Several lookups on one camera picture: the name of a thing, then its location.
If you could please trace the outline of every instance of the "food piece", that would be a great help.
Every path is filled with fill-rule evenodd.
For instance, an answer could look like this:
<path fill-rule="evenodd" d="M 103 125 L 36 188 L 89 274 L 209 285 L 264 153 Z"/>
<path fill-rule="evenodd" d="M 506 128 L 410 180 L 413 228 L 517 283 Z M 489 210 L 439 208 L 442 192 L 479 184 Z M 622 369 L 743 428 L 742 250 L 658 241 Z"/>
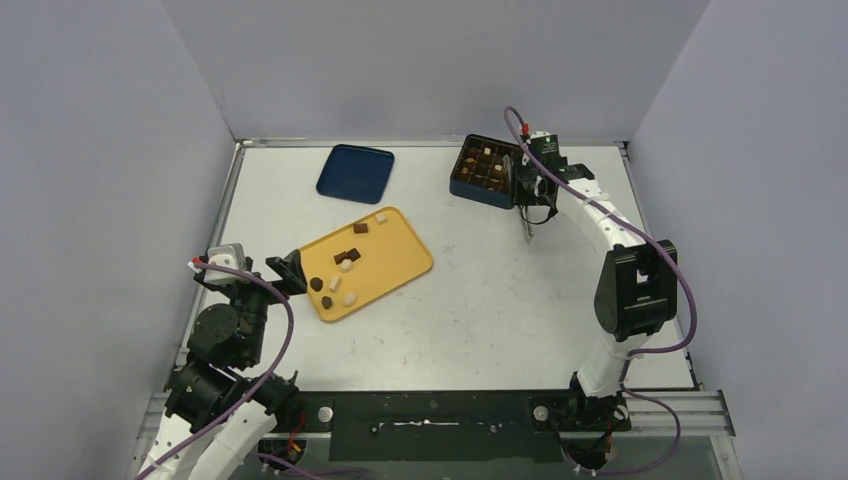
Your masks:
<path fill-rule="evenodd" d="M 342 277 L 336 275 L 330 280 L 330 291 L 336 293 L 339 291 L 339 284 L 342 283 Z"/>
<path fill-rule="evenodd" d="M 314 277 L 312 278 L 312 280 L 309 281 L 309 286 L 312 287 L 312 290 L 320 292 L 321 289 L 324 288 L 324 280 L 321 280 L 318 277 Z"/>
<path fill-rule="evenodd" d="M 356 294 L 355 293 L 350 292 L 347 295 L 345 295 L 345 299 L 344 299 L 344 302 L 343 302 L 345 307 L 352 307 L 354 303 L 356 303 Z"/>

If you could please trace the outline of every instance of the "screw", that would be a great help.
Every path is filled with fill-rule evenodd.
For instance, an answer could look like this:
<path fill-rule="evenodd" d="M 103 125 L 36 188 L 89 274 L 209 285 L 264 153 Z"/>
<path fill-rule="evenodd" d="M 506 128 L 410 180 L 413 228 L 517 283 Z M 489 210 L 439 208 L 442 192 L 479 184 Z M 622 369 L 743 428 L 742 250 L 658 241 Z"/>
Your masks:
<path fill-rule="evenodd" d="M 544 422 L 548 419 L 548 409 L 542 405 L 533 409 L 533 418 L 539 422 Z"/>
<path fill-rule="evenodd" d="M 318 420 L 322 423 L 327 423 L 333 419 L 333 409 L 330 407 L 321 407 L 318 409 Z"/>

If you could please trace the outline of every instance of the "wire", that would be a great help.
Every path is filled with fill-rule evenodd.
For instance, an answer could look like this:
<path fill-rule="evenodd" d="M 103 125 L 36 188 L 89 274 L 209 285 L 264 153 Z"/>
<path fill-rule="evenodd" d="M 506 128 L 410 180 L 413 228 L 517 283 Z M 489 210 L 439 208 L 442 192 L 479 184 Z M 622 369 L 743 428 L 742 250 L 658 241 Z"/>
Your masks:
<path fill-rule="evenodd" d="M 356 478 L 368 478 L 367 477 L 368 470 L 365 470 L 364 468 L 345 467 L 345 468 L 335 468 L 335 469 L 332 469 L 332 470 L 323 470 L 323 471 L 320 471 L 320 472 L 310 473 L 310 472 L 307 472 L 306 470 L 294 465 L 293 463 L 287 462 L 280 457 L 275 457 L 275 456 L 269 455 L 267 453 L 258 453 L 258 452 L 257 453 L 248 453 L 247 456 L 248 457 L 260 458 L 262 460 L 270 460 L 272 462 L 279 463 L 280 465 L 288 468 L 288 470 L 286 470 L 284 472 L 280 472 L 280 475 L 287 476 L 287 477 L 306 477 L 306 478 L 311 478 L 312 480 L 322 480 L 322 478 L 319 477 L 318 475 L 327 476 L 327 475 L 351 474 L 351 475 L 356 475 Z"/>
<path fill-rule="evenodd" d="M 604 441 L 604 439 L 609 439 L 609 441 L 607 442 L 607 451 L 609 451 L 609 447 L 612 446 L 612 434 L 613 434 L 613 432 L 615 432 L 615 429 L 618 428 L 621 424 L 623 424 L 626 421 L 627 421 L 627 417 L 623 416 L 620 420 L 616 421 L 615 423 L 607 422 L 607 431 L 604 432 L 604 434 L 601 435 L 600 438 L 595 440 L 595 443 L 593 443 L 592 446 L 589 447 L 589 451 L 594 451 L 595 448 L 598 447 L 601 444 L 601 442 Z"/>
<path fill-rule="evenodd" d="M 300 449 L 294 443 L 294 437 L 297 436 L 298 433 L 300 433 L 300 431 L 301 431 L 301 429 L 303 429 L 304 425 L 306 425 L 306 412 L 301 410 L 300 411 L 300 423 L 298 424 L 298 426 L 294 430 L 291 431 L 291 433 L 289 433 L 289 442 L 286 445 L 286 452 L 289 454 L 289 457 L 291 457 L 292 448 L 297 448 L 298 453 L 300 453 Z"/>
<path fill-rule="evenodd" d="M 520 215 L 521 219 L 524 220 L 525 222 L 529 223 L 530 225 L 544 225 L 544 224 L 548 223 L 549 221 L 551 221 L 551 219 L 554 218 L 557 213 L 559 213 L 559 211 L 556 209 L 556 207 L 550 207 L 548 209 L 548 216 L 544 220 L 542 220 L 540 222 L 531 222 L 530 220 L 527 219 L 527 216 L 526 216 L 527 215 L 527 207 L 526 206 L 518 207 L 518 215 Z"/>
<path fill-rule="evenodd" d="M 553 180 L 554 183 L 556 183 L 557 185 L 560 186 L 560 188 L 562 188 L 566 192 L 574 195 L 580 201 L 588 203 L 589 205 L 591 205 L 592 207 L 594 207 L 595 209 L 597 209 L 598 211 L 600 211 L 604 215 L 607 215 L 610 220 L 612 220 L 613 222 L 618 224 L 620 227 L 630 231 L 631 233 L 633 233 L 637 237 L 644 240 L 645 243 L 654 247 L 654 250 L 657 251 L 657 253 L 662 257 L 662 259 L 665 260 L 665 262 L 668 264 L 671 271 L 674 272 L 674 276 L 677 277 L 677 281 L 680 283 L 680 287 L 683 289 L 683 294 L 686 296 L 686 303 L 689 305 L 689 331 L 686 333 L 686 336 L 683 338 L 683 340 L 681 340 L 679 343 L 677 343 L 675 345 L 671 345 L 671 346 L 668 346 L 668 347 L 635 348 L 635 349 L 627 352 L 627 356 L 632 358 L 634 355 L 640 355 L 640 354 L 643 354 L 643 353 L 675 352 L 677 350 L 685 348 L 687 345 L 692 343 L 692 339 L 695 337 L 695 331 L 698 328 L 698 310 L 695 307 L 695 296 L 692 293 L 692 288 L 689 286 L 689 282 L 686 280 L 686 277 L 683 276 L 683 272 L 680 271 L 680 268 L 677 266 L 677 263 L 675 263 L 674 259 L 672 259 L 671 256 L 668 254 L 668 252 L 665 251 L 665 248 L 663 248 L 659 243 L 657 243 L 656 240 L 651 238 L 650 235 L 648 235 L 647 233 L 643 232 L 642 230 L 636 228 L 636 226 L 630 224 L 629 222 L 624 221 L 621 217 L 614 215 L 612 212 L 610 212 L 606 207 L 604 207 L 600 203 L 598 203 L 594 200 L 590 200 L 586 195 L 583 195 L 582 193 L 578 192 L 574 188 L 570 187 L 567 183 L 562 181 L 562 179 L 560 179 L 559 177 L 554 175 L 553 172 L 548 170 L 548 168 L 545 167 L 545 165 L 542 164 L 542 162 L 540 162 L 533 155 L 533 152 L 530 151 L 530 149 L 527 147 L 527 144 L 524 143 L 524 141 L 521 140 L 521 136 L 518 134 L 518 131 L 515 130 L 515 126 L 510 121 L 510 118 L 509 118 L 510 113 L 515 115 L 516 119 L 518 119 L 519 123 L 521 123 L 521 128 L 523 130 L 528 129 L 527 124 L 524 123 L 524 119 L 521 118 L 521 114 L 518 113 L 518 110 L 516 110 L 514 107 L 507 106 L 506 108 L 504 108 L 504 121 L 506 122 L 507 128 L 509 128 L 509 132 L 512 134 L 512 137 L 515 139 L 516 143 L 518 143 L 518 146 L 521 147 L 521 150 L 524 152 L 525 155 L 527 155 L 527 158 L 529 158 L 530 161 L 533 162 L 533 164 L 536 166 L 536 168 L 538 168 L 539 171 L 541 171 L 542 173 L 547 175 L 548 178 Z M 665 454 L 663 454 L 662 456 L 660 456 L 659 458 L 657 458 L 653 462 L 642 465 L 640 467 L 635 467 L 635 468 L 630 468 L 630 469 L 601 470 L 599 472 L 596 472 L 598 475 L 632 475 L 634 473 L 641 473 L 641 472 L 648 471 L 648 470 L 656 467 L 657 465 L 662 464 L 663 462 L 665 462 L 669 458 L 671 458 L 671 456 L 674 455 L 677 452 L 677 448 L 680 446 L 680 417 L 677 416 L 677 413 L 670 406 L 665 404 L 664 402 L 662 402 L 662 401 L 660 401 L 656 398 L 652 398 L 652 397 L 648 397 L 648 396 L 636 393 L 636 392 L 634 392 L 633 390 L 630 390 L 629 388 L 627 388 L 624 385 L 624 379 L 627 377 L 627 371 L 630 369 L 630 363 L 631 363 L 630 360 L 626 360 L 624 362 L 624 366 L 621 369 L 621 376 L 618 379 L 618 382 L 621 385 L 621 390 L 623 392 L 627 393 L 628 395 L 630 395 L 631 397 L 654 403 L 654 404 L 659 405 L 660 407 L 664 408 L 665 410 L 667 410 L 668 413 L 671 414 L 672 418 L 674 418 L 674 425 L 675 425 L 675 430 L 676 430 L 675 435 L 674 435 L 674 442 L 672 443 L 671 448 L 668 450 L 668 452 L 666 452 Z M 569 460 L 574 462 L 574 460 L 572 460 L 571 457 L 568 456 L 568 454 L 566 454 L 566 457 L 568 457 Z M 581 471 L 584 471 L 584 472 L 593 473 L 593 471 L 585 469 L 583 467 L 580 467 L 580 469 L 581 469 Z"/>
<path fill-rule="evenodd" d="M 256 285 L 259 285 L 260 287 L 264 288 L 265 290 L 268 290 L 269 292 L 271 292 L 271 294 L 274 295 L 274 297 L 276 297 L 277 300 L 279 300 L 281 304 L 283 304 L 283 307 L 285 307 L 286 315 L 288 316 L 288 319 L 289 319 L 289 328 L 288 328 L 288 331 L 286 332 L 286 338 L 285 338 L 285 340 L 283 340 L 283 346 L 280 347 L 280 353 L 278 353 L 277 357 L 274 359 L 274 361 L 271 362 L 271 365 L 268 367 L 268 370 L 266 370 L 265 373 L 263 373 L 262 376 L 259 377 L 259 380 L 257 380 L 256 383 L 254 383 L 253 386 L 250 387 L 250 389 L 244 394 L 244 396 L 241 397 L 236 403 L 234 403 L 232 407 L 228 408 L 227 411 L 225 411 L 220 416 L 218 416 L 218 418 L 216 418 L 215 420 L 212 420 L 212 422 L 210 422 L 209 425 L 206 425 L 205 427 L 201 428 L 200 430 L 197 431 L 197 433 L 186 438 L 182 442 L 178 443 L 174 448 L 168 450 L 167 452 L 165 452 L 164 455 L 162 455 L 161 457 L 156 459 L 156 463 L 158 465 L 162 465 L 163 462 L 167 461 L 169 458 L 176 455 L 180 450 L 187 447 L 188 445 L 190 445 L 192 442 L 194 442 L 198 438 L 202 437 L 203 435 L 206 435 L 207 433 L 209 433 L 210 430 L 212 430 L 218 424 L 220 424 L 221 422 L 223 422 L 224 420 L 229 418 L 229 416 L 232 415 L 233 412 L 236 411 L 236 409 L 238 409 L 240 406 L 242 406 L 245 403 L 247 403 L 248 401 L 250 401 L 250 399 L 253 398 L 253 395 L 256 393 L 256 391 L 259 390 L 262 387 L 262 385 L 265 384 L 265 382 L 268 380 L 268 378 L 271 377 L 271 375 L 274 373 L 274 370 L 277 368 L 277 366 L 283 360 L 283 355 L 285 355 L 286 351 L 289 349 L 289 343 L 291 343 L 292 333 L 294 333 L 294 312 L 291 309 L 291 305 L 289 305 L 289 301 L 286 299 L 285 295 L 280 293 L 280 291 L 277 290 L 276 288 L 274 288 L 273 285 L 266 282 L 265 280 L 262 280 L 261 278 L 259 278 L 257 276 L 251 275 L 250 273 L 242 272 L 240 270 L 233 270 L 232 268 L 222 267 L 220 265 L 210 265 L 208 263 L 202 263 L 202 262 L 199 262 L 199 261 L 194 261 L 193 263 L 194 263 L 194 266 L 196 268 L 200 268 L 200 269 L 203 269 L 203 270 L 215 270 L 215 271 L 218 271 L 218 272 L 228 273 L 230 275 L 234 275 L 236 277 L 242 278 L 242 279 L 247 280 L 249 282 L 255 283 Z M 147 468 L 145 468 L 144 470 L 142 470 L 141 473 L 139 473 L 133 480 L 142 480 L 146 476 L 150 475 L 150 473 L 153 470 L 154 470 L 153 465 L 150 465 Z"/>

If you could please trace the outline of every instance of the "black bracket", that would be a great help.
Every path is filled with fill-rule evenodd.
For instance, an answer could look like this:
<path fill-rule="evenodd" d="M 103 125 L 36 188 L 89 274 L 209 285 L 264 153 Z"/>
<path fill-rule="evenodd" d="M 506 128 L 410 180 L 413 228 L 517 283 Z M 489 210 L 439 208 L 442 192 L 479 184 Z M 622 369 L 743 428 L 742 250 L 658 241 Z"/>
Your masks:
<path fill-rule="evenodd" d="M 659 244 L 677 263 L 677 248 L 668 240 Z M 615 245 L 607 252 L 595 293 L 595 315 L 604 331 L 617 342 L 653 335 L 676 314 L 677 278 L 652 246 Z"/>
<path fill-rule="evenodd" d="M 292 251 L 286 255 L 286 258 L 266 258 L 265 265 L 268 265 L 274 273 L 280 276 L 280 280 L 271 282 L 274 288 L 288 295 L 306 293 L 306 275 L 303 273 L 300 250 Z"/>

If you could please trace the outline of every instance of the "work surface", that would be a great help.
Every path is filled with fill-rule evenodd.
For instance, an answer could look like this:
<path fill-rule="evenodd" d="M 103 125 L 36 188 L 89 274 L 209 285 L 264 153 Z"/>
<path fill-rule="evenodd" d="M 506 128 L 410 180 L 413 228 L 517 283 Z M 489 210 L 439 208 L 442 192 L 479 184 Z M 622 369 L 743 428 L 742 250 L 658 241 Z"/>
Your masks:
<path fill-rule="evenodd" d="M 567 387 L 600 329 L 592 302 L 603 254 L 564 215 L 537 227 L 528 245 L 516 210 L 452 196 L 448 176 L 460 144 L 376 146 L 395 154 L 379 205 L 318 195 L 315 182 L 331 147 L 244 154 L 221 243 L 241 243 L 264 278 L 276 278 L 266 257 L 285 256 L 383 206 L 403 212 L 435 261 L 429 273 L 337 323 L 319 320 L 306 296 L 294 297 L 294 338 L 277 373 L 298 370 L 298 385 L 312 391 Z M 617 147 L 561 151 L 571 163 L 587 165 L 641 226 Z M 210 293 L 203 305 L 225 300 Z M 286 326 L 285 310 L 270 307 L 262 362 L 249 375 L 267 368 Z M 668 322 L 647 346 L 679 338 L 676 322 Z M 693 382 L 683 353 L 674 352 L 636 361 L 628 385 Z"/>

